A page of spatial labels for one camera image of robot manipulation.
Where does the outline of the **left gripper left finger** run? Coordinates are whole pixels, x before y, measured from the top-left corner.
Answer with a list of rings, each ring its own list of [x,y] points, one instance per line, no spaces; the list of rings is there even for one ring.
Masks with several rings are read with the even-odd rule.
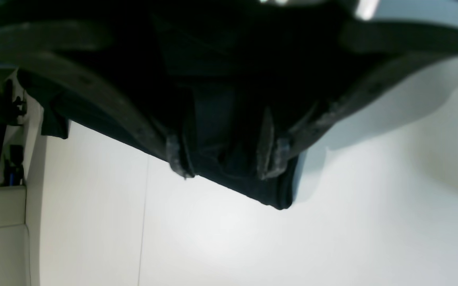
[[[0,27],[0,61],[62,85],[93,104],[124,129],[140,146],[167,161],[184,178],[191,168],[180,133],[146,112],[115,83],[60,51],[100,51],[113,34],[100,22],[22,22]]]

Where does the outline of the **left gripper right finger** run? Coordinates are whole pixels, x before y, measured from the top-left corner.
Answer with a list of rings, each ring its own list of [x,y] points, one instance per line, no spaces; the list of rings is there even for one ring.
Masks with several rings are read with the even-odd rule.
[[[334,54],[315,55],[303,72],[297,99],[279,97],[266,107],[257,146],[257,176],[276,178],[292,160],[339,121],[360,111],[408,76],[458,56],[458,28],[434,24],[349,21],[334,42]]]

